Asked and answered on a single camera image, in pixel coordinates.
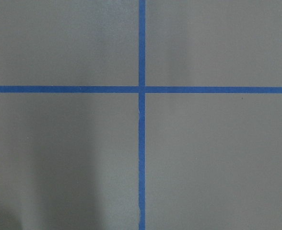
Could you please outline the brown table mat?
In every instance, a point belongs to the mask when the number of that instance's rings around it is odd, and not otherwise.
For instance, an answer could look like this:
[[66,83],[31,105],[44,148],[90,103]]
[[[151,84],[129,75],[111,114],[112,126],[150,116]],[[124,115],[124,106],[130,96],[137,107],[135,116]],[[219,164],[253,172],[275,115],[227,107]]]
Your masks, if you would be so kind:
[[[149,0],[145,86],[282,87],[282,0]],[[0,85],[139,85],[137,0],[0,0]],[[282,94],[145,95],[148,230],[282,230]],[[0,93],[0,230],[136,230],[138,93]]]

